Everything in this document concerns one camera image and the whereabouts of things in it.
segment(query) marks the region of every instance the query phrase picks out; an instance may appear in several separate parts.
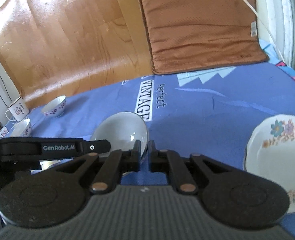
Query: floral plate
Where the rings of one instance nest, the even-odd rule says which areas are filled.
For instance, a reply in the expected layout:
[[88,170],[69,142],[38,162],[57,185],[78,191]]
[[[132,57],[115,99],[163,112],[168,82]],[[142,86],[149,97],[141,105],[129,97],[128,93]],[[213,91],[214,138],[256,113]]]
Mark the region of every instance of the floral plate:
[[295,212],[295,116],[279,114],[254,129],[244,169],[281,185],[290,198],[288,213]]

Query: wooden board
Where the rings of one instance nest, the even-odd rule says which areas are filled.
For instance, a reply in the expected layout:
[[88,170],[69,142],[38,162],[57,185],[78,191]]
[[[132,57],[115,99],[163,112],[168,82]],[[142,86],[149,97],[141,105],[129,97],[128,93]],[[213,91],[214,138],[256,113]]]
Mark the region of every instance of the wooden board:
[[7,0],[0,62],[29,107],[152,74],[138,0]]

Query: mug handle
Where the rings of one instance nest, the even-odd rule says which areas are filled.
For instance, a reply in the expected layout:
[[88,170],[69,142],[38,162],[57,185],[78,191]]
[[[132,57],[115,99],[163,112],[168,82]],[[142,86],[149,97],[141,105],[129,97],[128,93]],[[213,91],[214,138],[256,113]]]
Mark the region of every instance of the mug handle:
[[8,116],[7,116],[7,114],[6,114],[8,111],[9,111],[9,109],[5,111],[5,116],[6,116],[6,118],[7,118],[9,121],[11,121],[11,122],[15,122],[15,121],[16,121],[15,118],[14,118],[14,120],[11,120],[11,119],[8,118]]

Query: mug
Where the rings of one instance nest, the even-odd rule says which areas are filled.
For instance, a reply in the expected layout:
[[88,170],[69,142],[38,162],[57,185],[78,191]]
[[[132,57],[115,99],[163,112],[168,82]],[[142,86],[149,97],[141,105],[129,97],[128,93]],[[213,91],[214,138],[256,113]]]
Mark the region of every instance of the mug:
[[[14,120],[11,120],[8,118],[7,116],[8,111],[12,113],[12,115],[15,118]],[[29,112],[30,110],[27,108],[24,99],[22,97],[19,97],[18,99],[16,99],[10,104],[9,109],[6,110],[5,112],[5,116],[11,122],[14,122],[14,121],[20,122],[29,114]]]

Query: brown cushion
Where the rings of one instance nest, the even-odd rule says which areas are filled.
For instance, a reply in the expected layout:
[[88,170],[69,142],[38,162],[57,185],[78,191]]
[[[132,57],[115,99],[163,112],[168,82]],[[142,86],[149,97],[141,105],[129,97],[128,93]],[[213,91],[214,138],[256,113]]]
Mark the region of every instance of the brown cushion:
[[251,37],[256,16],[242,0],[141,0],[141,6],[156,74],[268,58]]

